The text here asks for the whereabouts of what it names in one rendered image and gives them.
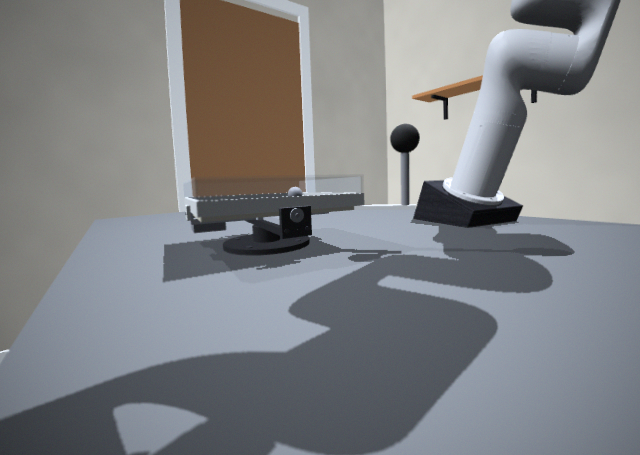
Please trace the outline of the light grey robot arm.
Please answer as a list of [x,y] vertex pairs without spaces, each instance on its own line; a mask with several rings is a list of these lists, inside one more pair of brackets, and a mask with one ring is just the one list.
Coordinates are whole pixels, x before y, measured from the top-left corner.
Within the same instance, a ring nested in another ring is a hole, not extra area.
[[498,191],[527,119],[520,90],[574,95],[589,83],[621,0],[512,0],[520,23],[574,35],[512,29],[490,43],[482,84],[453,178],[444,189],[463,200],[498,205]]

